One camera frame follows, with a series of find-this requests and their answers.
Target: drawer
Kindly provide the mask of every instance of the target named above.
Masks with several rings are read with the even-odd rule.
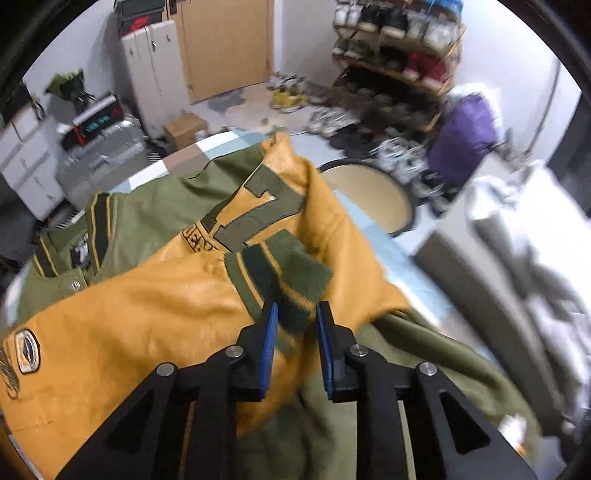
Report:
[[[47,154],[43,162],[17,190],[23,203],[38,219],[44,220],[60,204],[64,193],[55,179],[57,159]]]
[[[28,105],[21,110],[16,120],[12,121],[14,129],[17,131],[18,138],[22,141],[26,141],[30,135],[33,134],[35,129],[39,126],[35,110],[31,105]]]
[[[42,129],[25,143],[14,158],[21,160],[27,171],[32,170],[39,163],[43,155],[49,151],[49,144]]]
[[[9,124],[3,132],[0,132],[0,171],[3,170],[8,161],[21,148],[21,141],[18,138],[17,131],[12,124]]]
[[[2,170],[2,175],[10,188],[16,190],[27,176],[27,166],[24,160],[14,157]]]

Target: blue gripper pad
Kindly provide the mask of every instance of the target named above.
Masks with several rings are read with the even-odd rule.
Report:
[[[333,371],[332,354],[330,353],[328,338],[326,337],[326,326],[322,318],[320,307],[316,306],[316,323],[318,325],[318,346],[320,349],[320,365],[322,366],[322,379],[324,380],[324,389],[329,400],[333,398]]]
[[[279,307],[273,302],[265,332],[265,343],[261,354],[261,398],[265,398],[271,383],[271,368],[273,367],[273,354],[275,341],[277,340],[277,327],[279,325]]]

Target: white sneaker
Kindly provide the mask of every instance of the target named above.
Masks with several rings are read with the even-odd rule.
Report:
[[[457,33],[456,25],[431,22],[427,27],[423,42],[433,50],[445,52],[456,41]]]
[[[307,129],[308,132],[319,135],[324,128],[324,123],[326,122],[326,117],[330,112],[330,108],[322,106],[314,110],[310,120],[308,120]]]
[[[374,164],[383,171],[391,172],[396,169],[402,157],[408,151],[408,142],[403,138],[394,138],[382,142],[378,148],[378,158]]]
[[[349,10],[351,7],[348,4],[339,4],[336,6],[335,19],[333,24],[337,26],[343,26],[347,23],[347,17],[349,16]]]
[[[297,75],[285,75],[283,77],[282,85],[286,90],[291,90],[300,81]]]
[[[402,155],[394,170],[394,176],[402,185],[406,185],[426,169],[425,149],[422,145],[419,145],[418,147],[407,150]]]
[[[351,115],[351,113],[343,110],[341,107],[337,107],[328,114],[321,134],[325,138],[330,138],[338,129],[357,123],[359,123],[359,120]]]
[[[408,14],[408,30],[406,37],[410,40],[420,40],[425,29],[425,17],[420,14]]]
[[[356,27],[357,23],[359,23],[359,17],[361,16],[361,10],[363,9],[363,5],[353,5],[351,10],[349,11],[349,16],[347,17],[347,26],[348,27]]]
[[[267,88],[269,90],[275,90],[276,88],[279,88],[281,81],[281,72],[275,72],[267,81]]]

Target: purple bag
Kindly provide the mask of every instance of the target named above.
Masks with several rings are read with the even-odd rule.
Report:
[[[428,153],[429,168],[438,171],[446,183],[463,187],[495,143],[495,129],[486,100],[479,95],[469,95],[443,125]]]

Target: cardboard box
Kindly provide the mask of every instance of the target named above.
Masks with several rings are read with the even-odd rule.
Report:
[[[208,131],[208,128],[207,122],[194,113],[184,113],[164,126],[168,141],[174,145],[175,150],[194,144],[195,133],[200,130]]]

